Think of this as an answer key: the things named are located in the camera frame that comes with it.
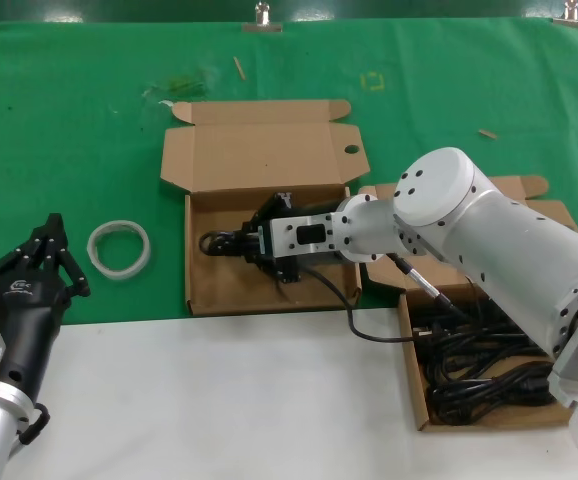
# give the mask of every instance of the debris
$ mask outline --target debris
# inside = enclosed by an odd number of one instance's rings
[[[238,60],[238,57],[233,57],[233,61],[236,62],[236,68],[238,69],[238,73],[240,74],[240,78],[242,78],[242,81],[244,82],[245,80],[247,80],[247,77],[245,77],[245,72],[242,70],[242,65],[240,65],[240,61]]]
[[[489,130],[483,130],[481,128],[480,130],[478,130],[478,133],[480,133],[480,135],[484,135],[485,137],[489,137],[489,138],[492,138],[494,140],[498,140],[498,135],[496,135],[493,132],[490,132]]]

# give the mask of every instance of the coiled black cable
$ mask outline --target coiled black cable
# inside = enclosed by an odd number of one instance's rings
[[[427,403],[442,423],[470,425],[502,405],[544,406],[555,401],[549,393],[552,363],[547,360],[481,378],[505,358],[546,356],[497,305],[489,301],[488,306],[492,311],[483,314],[481,328],[454,318],[453,327],[445,328],[448,334],[444,338],[416,345],[429,384]],[[446,318],[443,322],[451,324]]]

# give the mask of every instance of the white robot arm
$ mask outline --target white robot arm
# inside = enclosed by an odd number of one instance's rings
[[[549,389],[575,408],[578,445],[578,233],[505,197],[462,151],[417,160],[391,200],[357,195],[336,211],[274,218],[259,233],[274,259],[338,252],[368,263],[428,253],[450,263],[554,358]]]

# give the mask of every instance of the white table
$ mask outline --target white table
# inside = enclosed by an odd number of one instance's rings
[[[343,312],[64,327],[39,400],[7,480],[578,480],[564,428],[417,432],[401,347]]]

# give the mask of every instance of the metal clip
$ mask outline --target metal clip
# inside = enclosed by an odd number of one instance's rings
[[[269,19],[268,3],[258,2],[256,4],[256,23],[243,23],[243,32],[282,32],[281,23],[271,23]]]
[[[554,18],[553,23],[578,28],[578,0],[565,0],[564,15]]]
[[[578,21],[578,0],[567,0],[565,2],[565,20]]]

